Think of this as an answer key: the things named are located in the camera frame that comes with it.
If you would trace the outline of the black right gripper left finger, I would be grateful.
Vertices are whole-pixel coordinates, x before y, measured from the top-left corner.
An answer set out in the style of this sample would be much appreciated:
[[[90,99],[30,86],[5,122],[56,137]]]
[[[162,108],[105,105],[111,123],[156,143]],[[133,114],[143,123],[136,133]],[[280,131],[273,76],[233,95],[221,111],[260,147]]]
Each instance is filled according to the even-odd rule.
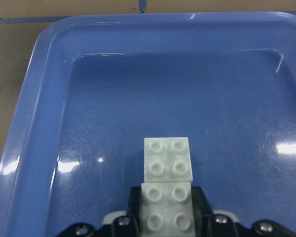
[[[111,225],[112,237],[141,237],[142,189],[132,187],[126,213],[116,217]]]

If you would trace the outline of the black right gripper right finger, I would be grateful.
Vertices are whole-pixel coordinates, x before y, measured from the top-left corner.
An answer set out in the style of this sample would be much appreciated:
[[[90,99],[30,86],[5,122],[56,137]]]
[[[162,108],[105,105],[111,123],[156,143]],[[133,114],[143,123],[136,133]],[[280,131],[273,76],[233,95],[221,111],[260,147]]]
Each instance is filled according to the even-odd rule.
[[[226,214],[215,214],[200,187],[191,187],[191,197],[197,237],[234,236],[234,222],[232,219]]]

